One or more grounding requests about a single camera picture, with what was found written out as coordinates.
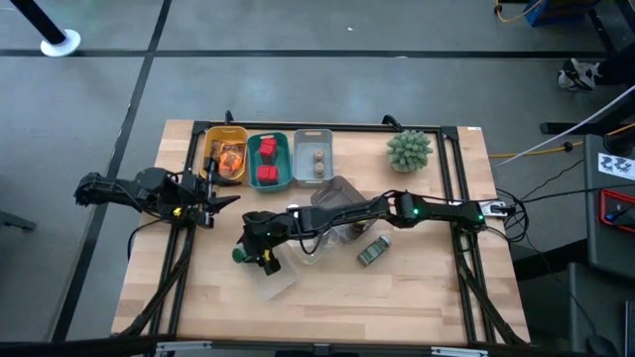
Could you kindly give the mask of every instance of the concrete floor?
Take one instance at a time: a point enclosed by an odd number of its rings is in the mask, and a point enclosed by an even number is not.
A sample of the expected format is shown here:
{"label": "concrete floor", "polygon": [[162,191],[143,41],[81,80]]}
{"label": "concrete floor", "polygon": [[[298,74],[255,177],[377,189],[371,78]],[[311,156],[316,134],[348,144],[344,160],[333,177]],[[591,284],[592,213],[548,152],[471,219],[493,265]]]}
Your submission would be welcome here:
{"label": "concrete floor", "polygon": [[[145,50],[160,0],[41,0],[85,50]],[[507,16],[522,10],[505,5]],[[619,49],[633,35],[609,2],[598,15]],[[35,30],[0,0],[1,50],[36,50]],[[159,50],[396,50],[601,52],[588,19],[532,29],[503,25],[490,0],[173,0]],[[62,303],[90,210],[74,205],[78,180],[105,172],[143,62],[135,58],[0,58],[0,209],[38,221],[0,239],[0,340],[45,340]],[[119,176],[153,164],[167,119],[481,126],[491,153],[545,140],[538,124],[576,122],[623,88],[570,93],[556,86],[562,59],[155,58]],[[579,160],[581,151],[518,160],[494,171],[523,195]],[[581,167],[543,192],[581,187]],[[565,205],[578,206],[557,216]],[[584,237],[583,197],[530,207],[532,239],[550,249]],[[108,335],[126,270],[125,240],[139,216],[111,205],[68,338]],[[516,256],[522,252],[514,250]]]}

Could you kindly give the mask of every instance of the small box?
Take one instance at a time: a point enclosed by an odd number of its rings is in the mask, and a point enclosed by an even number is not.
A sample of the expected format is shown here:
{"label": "small box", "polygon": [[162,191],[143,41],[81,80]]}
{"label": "small box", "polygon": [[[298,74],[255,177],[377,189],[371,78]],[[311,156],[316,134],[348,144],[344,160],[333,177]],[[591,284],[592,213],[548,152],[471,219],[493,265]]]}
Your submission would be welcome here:
{"label": "small box", "polygon": [[258,149],[258,154],[262,159],[263,164],[265,165],[274,165],[276,161],[276,147],[278,143],[274,138],[266,138],[263,139],[260,143],[260,149]]}
{"label": "small box", "polygon": [[278,184],[278,168],[269,165],[259,166],[257,179],[262,185]]}

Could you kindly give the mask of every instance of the red device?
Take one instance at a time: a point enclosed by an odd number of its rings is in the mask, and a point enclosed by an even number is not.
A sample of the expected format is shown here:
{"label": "red device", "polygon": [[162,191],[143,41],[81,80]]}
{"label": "red device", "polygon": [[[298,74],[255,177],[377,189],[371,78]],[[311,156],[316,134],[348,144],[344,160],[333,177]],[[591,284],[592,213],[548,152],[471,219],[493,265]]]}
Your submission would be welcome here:
{"label": "red device", "polygon": [[260,154],[263,164],[274,165],[274,162],[276,161],[277,146],[278,142],[274,138],[266,138],[262,140],[260,143],[260,149],[258,149],[258,154]]}
{"label": "red device", "polygon": [[635,233],[635,197],[610,189],[599,192],[599,220],[627,232]]}
{"label": "red device", "polygon": [[269,165],[258,167],[256,174],[258,182],[263,185],[278,184],[278,168]]}

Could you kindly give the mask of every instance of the wooden tabletop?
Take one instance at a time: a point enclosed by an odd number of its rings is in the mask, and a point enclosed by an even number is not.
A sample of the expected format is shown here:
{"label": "wooden tabletop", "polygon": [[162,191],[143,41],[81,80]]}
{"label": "wooden tabletop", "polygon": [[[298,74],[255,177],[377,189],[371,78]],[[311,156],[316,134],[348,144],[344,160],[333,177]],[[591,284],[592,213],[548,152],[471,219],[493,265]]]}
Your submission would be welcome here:
{"label": "wooden tabletop", "polygon": [[[167,122],[157,167],[174,172],[183,169],[191,126],[192,121],[187,120]],[[480,129],[459,128],[458,132],[470,198],[496,196]],[[293,132],[287,134],[293,145]],[[335,173],[349,180],[366,198],[389,188],[444,196],[437,150],[430,154],[423,170],[398,174],[386,158],[385,143],[391,137],[390,133],[334,132]],[[431,140],[435,148],[436,140],[433,136]],[[449,143],[446,147],[452,188],[459,197]],[[250,210],[282,212],[290,203],[308,203],[313,191],[292,185],[284,192],[259,193],[246,183],[219,189],[220,195],[242,197],[216,216],[213,229],[196,229],[178,336],[234,341],[466,344],[446,222],[396,229],[380,221],[357,241],[340,244],[310,266],[291,252],[287,256],[298,279],[275,297],[264,298],[263,291],[272,285],[263,279],[254,280],[245,265],[231,259],[231,250],[242,232],[241,215]],[[144,215],[141,221],[149,220],[151,217]],[[487,224],[503,229],[498,219],[488,218]],[[169,225],[161,223],[137,234],[113,332],[127,327],[156,291],[169,230]],[[356,256],[379,234],[390,236],[393,244],[377,261],[362,268]],[[478,237],[489,296],[515,332],[529,341],[508,244],[487,231]],[[285,269],[277,274],[282,277]],[[484,340],[480,309],[474,296],[471,301],[477,336]],[[166,299],[160,331],[167,330],[170,306],[172,295]]]}

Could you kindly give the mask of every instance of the white label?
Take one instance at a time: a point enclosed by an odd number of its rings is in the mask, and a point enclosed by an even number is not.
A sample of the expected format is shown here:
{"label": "white label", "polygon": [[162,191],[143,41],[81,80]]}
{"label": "white label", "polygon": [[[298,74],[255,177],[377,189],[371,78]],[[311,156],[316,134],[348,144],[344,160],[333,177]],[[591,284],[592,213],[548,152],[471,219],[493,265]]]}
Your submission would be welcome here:
{"label": "white label", "polygon": [[635,180],[635,161],[606,154],[597,154],[597,170],[601,173]]}

